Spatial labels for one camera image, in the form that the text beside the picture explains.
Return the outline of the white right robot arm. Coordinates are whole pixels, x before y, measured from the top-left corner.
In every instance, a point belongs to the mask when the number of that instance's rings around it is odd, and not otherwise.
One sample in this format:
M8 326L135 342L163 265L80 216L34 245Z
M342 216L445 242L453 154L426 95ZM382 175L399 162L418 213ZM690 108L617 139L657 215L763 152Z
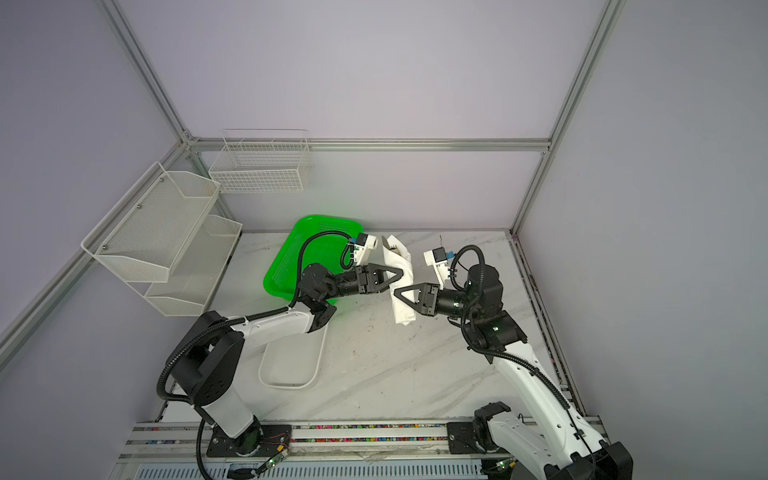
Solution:
M530 428L501 401L476 410L474 439L504 450L538 479L629 479L626 447L595 430L544 370L522 328L503 307L498 271L474 265L459 289L420 283L395 289L415 312L457 321L470 351L485 357L512 385L536 423Z

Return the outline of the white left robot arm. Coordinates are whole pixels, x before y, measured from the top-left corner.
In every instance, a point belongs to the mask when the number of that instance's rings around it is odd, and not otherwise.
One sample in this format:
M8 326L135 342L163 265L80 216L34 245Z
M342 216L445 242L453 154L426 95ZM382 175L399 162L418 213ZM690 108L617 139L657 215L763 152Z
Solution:
M403 276L402 269L380 264L333 274L313 263L300 274L295 298L287 306L233 318L208 311L167 358L156 394L168 402L191 405L205 425L224 435L234 454L253 456L270 442L234 386L245 354L289 336L319 331L336 312L332 299L384 292Z

